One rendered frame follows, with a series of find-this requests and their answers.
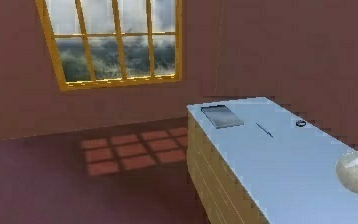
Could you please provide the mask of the yellow framed window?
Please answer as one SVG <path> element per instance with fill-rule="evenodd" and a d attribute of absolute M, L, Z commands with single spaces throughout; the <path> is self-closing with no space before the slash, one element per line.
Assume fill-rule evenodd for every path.
<path fill-rule="evenodd" d="M 182 0 L 35 0 L 62 91 L 182 79 Z"/>

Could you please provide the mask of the grey closed laptop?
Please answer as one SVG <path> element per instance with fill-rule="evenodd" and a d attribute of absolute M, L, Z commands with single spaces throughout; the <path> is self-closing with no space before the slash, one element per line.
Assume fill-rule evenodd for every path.
<path fill-rule="evenodd" d="M 244 121 L 225 105 L 202 107 L 201 111 L 216 129 L 240 126 L 244 124 Z"/>

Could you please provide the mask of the thin dark pen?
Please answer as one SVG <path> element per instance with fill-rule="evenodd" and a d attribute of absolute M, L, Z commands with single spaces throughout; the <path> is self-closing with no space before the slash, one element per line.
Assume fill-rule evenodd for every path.
<path fill-rule="evenodd" d="M 267 131 L 263 126 L 261 126 L 259 123 L 256 123 L 256 125 L 263 130 L 267 135 L 269 135 L 270 137 L 274 138 L 274 136 L 272 135 L 271 132 Z"/>

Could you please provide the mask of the wooden chest with pale top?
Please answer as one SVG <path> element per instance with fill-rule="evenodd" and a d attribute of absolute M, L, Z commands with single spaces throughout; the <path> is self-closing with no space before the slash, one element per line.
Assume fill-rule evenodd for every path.
<path fill-rule="evenodd" d="M 349 146 L 310 123 L 296 126 L 297 115 L 264 97 L 222 104 L 244 124 L 216 129 L 201 104 L 188 112 L 270 224 L 358 224 L 358 194 L 336 175 Z"/>

